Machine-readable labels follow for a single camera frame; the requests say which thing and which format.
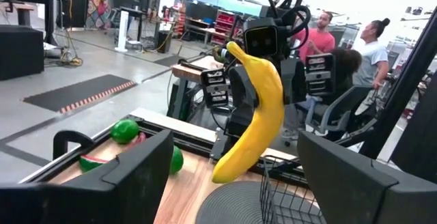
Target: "watermelon slice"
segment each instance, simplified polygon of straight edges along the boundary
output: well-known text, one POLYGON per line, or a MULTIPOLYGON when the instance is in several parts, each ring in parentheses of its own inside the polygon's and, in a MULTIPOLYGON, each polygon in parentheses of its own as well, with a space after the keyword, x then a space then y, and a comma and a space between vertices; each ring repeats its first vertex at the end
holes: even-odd
POLYGON ((137 139, 135 139, 133 142, 129 143, 126 148, 130 149, 136 145, 138 145, 139 143, 143 143, 147 138, 145 137, 144 132, 140 132, 137 139))
POLYGON ((87 155, 82 155, 79 159, 79 165, 81 166, 82 172, 88 172, 92 169, 95 169, 102 164, 107 163, 107 160, 102 160, 99 158, 90 157, 87 155))

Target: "gray floor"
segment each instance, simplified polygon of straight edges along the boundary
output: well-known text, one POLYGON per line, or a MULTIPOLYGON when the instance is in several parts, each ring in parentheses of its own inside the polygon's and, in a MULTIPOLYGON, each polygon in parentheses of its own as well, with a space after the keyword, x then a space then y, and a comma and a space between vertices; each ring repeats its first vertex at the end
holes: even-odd
MULTIPOLYGON (((8 20, 9 23, 16 24, 16 15, 9 15, 8 20)), ((8 22, 0 16, 0 24, 4 23, 8 22)), ((33 13, 33 28, 43 28, 42 23, 42 20, 36 18, 33 13)), ((65 40, 62 35, 61 31, 57 32, 56 38, 59 43, 65 40)), ((0 182, 17 182, 51 160, 52 138, 60 130, 77 130, 92 136, 137 107, 145 107, 165 114, 167 102, 164 100, 167 99, 170 71, 166 66, 154 64, 154 61, 176 53, 182 57, 194 57, 200 51, 205 50, 200 42, 172 40, 169 54, 137 53, 135 51, 121 54, 113 50, 111 33, 78 31, 72 32, 71 37, 74 39, 74 46, 79 57, 83 59, 81 67, 47 68, 41 74, 2 81, 0 84, 0 103, 2 104, 0 106, 0 163, 3 165, 0 168, 0 182), (114 74, 130 79, 138 85, 70 116, 61 116, 59 113, 21 101, 31 95, 96 78, 103 74, 114 74), (29 129, 50 119, 59 119, 59 121, 40 126, 34 131, 29 129)), ((200 124, 208 128, 215 127, 211 119, 207 118, 200 124)), ((382 160, 389 158, 401 136, 403 127, 404 124, 400 122, 393 131, 381 153, 382 160)), ((296 153, 295 145, 287 148, 278 141, 275 143, 276 149, 296 153)))

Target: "toy banana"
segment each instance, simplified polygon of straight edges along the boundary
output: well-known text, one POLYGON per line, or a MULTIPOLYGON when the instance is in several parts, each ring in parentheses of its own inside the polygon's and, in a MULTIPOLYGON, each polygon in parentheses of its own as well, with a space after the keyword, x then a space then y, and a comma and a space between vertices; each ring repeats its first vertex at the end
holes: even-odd
POLYGON ((247 55, 235 42, 227 50, 241 61, 258 94, 259 105, 246 131, 212 172, 214 183, 228 183, 251 168, 276 137, 284 118, 283 87, 273 64, 247 55))

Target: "metal basket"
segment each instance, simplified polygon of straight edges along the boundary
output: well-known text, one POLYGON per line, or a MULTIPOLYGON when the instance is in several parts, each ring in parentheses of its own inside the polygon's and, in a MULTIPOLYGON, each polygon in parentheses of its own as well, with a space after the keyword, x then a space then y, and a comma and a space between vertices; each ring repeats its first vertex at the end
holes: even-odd
POLYGON ((305 188, 270 179, 285 159, 264 157, 259 200, 264 224, 326 224, 313 193, 305 188))

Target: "white pole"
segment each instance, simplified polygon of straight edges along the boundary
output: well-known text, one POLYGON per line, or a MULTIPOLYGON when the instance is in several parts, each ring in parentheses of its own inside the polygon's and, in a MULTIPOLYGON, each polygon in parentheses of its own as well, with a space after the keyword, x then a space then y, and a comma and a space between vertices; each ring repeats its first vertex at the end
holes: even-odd
POLYGON ((118 29, 118 45, 115 47, 116 51, 121 53, 125 53, 128 50, 126 49, 126 34, 128 32, 128 19, 129 12, 122 11, 120 16, 120 26, 118 29))

